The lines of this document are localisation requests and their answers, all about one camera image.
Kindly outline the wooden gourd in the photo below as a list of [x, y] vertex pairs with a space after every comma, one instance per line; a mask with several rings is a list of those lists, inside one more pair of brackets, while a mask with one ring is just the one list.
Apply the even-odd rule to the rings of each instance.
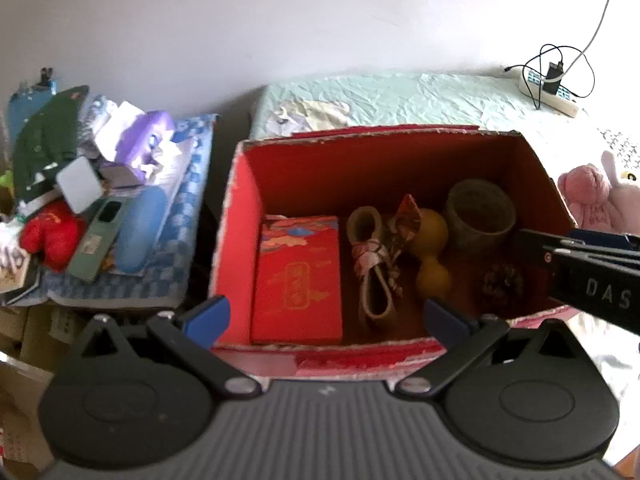
[[448, 226], [445, 219], [431, 209], [421, 208], [420, 220], [420, 228], [411, 241], [411, 252], [420, 259], [416, 289], [424, 298], [445, 299], [452, 278], [438, 258], [448, 243]]

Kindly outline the small red patterned box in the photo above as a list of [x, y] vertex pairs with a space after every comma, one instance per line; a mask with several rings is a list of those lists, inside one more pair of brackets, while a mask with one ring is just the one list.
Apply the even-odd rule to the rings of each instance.
[[257, 255], [250, 341], [341, 342], [340, 260], [337, 218], [265, 218]]

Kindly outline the brown pine cone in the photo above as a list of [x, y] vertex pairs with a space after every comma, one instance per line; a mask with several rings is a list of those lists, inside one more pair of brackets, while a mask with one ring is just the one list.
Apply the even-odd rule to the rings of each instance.
[[480, 279], [480, 300], [487, 311], [502, 312], [519, 306], [525, 296], [525, 275], [512, 263], [488, 266]]

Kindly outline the pink plush rabbit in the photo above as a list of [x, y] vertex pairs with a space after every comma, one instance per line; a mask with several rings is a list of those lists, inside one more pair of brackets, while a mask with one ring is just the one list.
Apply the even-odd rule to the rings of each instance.
[[558, 179], [558, 189], [579, 229], [639, 234], [639, 183], [617, 172], [614, 155], [604, 151], [603, 171], [588, 164]]

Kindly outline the blue checkered cloth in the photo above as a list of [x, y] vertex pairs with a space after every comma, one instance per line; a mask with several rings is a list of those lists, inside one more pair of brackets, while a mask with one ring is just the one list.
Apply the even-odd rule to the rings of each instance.
[[160, 238], [140, 276], [102, 274], [91, 284], [77, 278], [43, 273], [36, 298], [65, 307], [175, 308], [186, 296], [195, 252], [198, 217], [203, 205], [218, 116], [203, 114], [177, 122], [176, 137], [195, 148], [169, 208]]

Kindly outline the brown round cup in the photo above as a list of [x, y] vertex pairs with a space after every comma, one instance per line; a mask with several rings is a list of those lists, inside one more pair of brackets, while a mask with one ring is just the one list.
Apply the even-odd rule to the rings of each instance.
[[516, 211], [498, 185], [466, 179], [450, 188], [445, 207], [452, 244], [484, 252], [498, 246], [515, 226]]

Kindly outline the green phone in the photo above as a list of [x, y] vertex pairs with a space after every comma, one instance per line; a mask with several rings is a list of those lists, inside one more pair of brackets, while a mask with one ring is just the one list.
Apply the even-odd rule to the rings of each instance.
[[96, 279], [122, 226], [130, 202], [128, 197], [104, 200], [70, 260], [66, 269], [68, 275], [86, 283]]

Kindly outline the brown cardboard boxes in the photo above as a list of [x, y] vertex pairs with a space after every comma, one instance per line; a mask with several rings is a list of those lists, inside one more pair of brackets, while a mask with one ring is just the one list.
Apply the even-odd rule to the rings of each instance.
[[52, 463], [38, 405], [53, 375], [55, 341], [46, 304], [1, 310], [1, 467], [35, 479]]

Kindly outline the red plush toy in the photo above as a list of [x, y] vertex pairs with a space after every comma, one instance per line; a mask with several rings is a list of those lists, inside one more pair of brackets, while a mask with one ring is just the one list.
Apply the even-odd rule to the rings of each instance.
[[20, 246], [37, 255], [44, 266], [62, 273], [72, 260], [87, 223], [74, 214], [65, 200], [55, 200], [27, 221], [20, 235]]

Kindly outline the white power strip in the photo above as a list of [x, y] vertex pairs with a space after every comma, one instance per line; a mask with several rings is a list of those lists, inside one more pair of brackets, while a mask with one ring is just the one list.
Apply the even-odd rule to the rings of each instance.
[[533, 101], [536, 107], [544, 104], [571, 118], [578, 115], [579, 103], [567, 88], [559, 86], [559, 89], [554, 93], [549, 93], [542, 88], [541, 78], [536, 70], [524, 68], [521, 71], [518, 88], [524, 96], [528, 96]]

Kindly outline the white square box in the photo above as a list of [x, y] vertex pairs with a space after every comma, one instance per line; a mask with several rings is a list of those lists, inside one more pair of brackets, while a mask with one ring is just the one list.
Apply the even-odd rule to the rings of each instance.
[[74, 214], [81, 214], [103, 196], [96, 172], [85, 156], [79, 156], [61, 169], [55, 182]]

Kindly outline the green bed sheet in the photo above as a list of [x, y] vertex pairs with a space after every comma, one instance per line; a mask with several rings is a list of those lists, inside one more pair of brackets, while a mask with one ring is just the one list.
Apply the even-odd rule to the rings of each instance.
[[459, 125], [510, 130], [532, 110], [508, 78], [382, 73], [270, 84], [259, 97], [250, 138], [356, 126]]

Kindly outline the purple white tissue pack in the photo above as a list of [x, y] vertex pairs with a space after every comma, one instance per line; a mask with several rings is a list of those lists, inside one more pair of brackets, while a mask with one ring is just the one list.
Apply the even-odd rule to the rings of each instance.
[[166, 110], [152, 110], [139, 117], [120, 136], [111, 177], [115, 188], [144, 185], [160, 164], [155, 156], [160, 144], [170, 141], [175, 124]]

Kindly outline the large red cardboard box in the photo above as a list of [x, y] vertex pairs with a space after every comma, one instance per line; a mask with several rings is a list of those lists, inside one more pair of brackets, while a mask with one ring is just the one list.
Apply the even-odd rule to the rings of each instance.
[[230, 323], [214, 350], [247, 373], [378, 376], [442, 353], [446, 326], [568, 320], [518, 234], [574, 228], [516, 132], [375, 128], [244, 141], [212, 269]]

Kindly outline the green cloth item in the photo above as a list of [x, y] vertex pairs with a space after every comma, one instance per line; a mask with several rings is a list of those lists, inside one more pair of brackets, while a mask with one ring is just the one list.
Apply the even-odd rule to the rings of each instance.
[[50, 191], [56, 174], [77, 156], [79, 113], [86, 84], [57, 93], [29, 118], [14, 144], [12, 172], [17, 200]]

